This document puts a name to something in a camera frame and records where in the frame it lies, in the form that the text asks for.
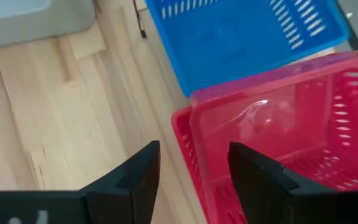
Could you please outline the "blue plastic basket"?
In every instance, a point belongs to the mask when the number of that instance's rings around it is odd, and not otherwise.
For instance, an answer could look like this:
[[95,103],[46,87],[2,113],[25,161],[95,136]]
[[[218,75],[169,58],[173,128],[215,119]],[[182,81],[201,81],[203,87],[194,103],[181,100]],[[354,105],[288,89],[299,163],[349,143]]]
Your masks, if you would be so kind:
[[349,38],[336,0],[145,0],[184,95]]

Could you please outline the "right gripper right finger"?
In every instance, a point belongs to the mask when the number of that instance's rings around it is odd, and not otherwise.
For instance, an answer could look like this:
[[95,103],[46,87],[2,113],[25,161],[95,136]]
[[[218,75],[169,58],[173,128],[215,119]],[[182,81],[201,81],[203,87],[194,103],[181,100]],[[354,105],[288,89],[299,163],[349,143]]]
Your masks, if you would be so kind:
[[358,190],[326,187],[239,142],[227,159],[248,224],[358,224]]

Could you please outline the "black aluminium rig frame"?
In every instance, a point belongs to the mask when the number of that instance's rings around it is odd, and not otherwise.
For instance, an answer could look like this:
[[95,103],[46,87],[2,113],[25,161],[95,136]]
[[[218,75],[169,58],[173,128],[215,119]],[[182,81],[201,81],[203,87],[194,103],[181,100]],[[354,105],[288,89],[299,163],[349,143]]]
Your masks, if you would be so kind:
[[344,17],[344,19],[346,20],[346,23],[347,23],[347,28],[348,28],[348,31],[349,31],[349,38],[348,38],[347,42],[348,42],[348,44],[349,44],[349,46],[350,46],[350,48],[352,50],[358,50],[358,37],[357,37],[356,33],[354,32],[354,29],[351,26],[351,24],[349,22],[349,19],[346,16],[345,11],[341,7],[341,5],[339,3],[339,0],[335,0],[335,2],[337,4],[339,10],[342,12],[343,17]]

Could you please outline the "white plastic bin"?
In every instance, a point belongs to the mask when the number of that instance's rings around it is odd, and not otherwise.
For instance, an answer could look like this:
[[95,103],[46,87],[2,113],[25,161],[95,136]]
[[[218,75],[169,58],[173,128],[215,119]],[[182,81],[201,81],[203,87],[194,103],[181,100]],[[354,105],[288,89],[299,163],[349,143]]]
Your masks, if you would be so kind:
[[95,19],[94,0],[0,0],[0,46],[80,32]]

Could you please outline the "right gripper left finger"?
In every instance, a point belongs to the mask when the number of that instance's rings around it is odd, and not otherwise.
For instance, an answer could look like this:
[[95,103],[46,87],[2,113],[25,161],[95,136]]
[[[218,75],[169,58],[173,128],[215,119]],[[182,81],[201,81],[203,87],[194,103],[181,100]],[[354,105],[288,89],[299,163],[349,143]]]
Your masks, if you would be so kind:
[[0,224],[151,224],[160,143],[80,190],[0,191]]

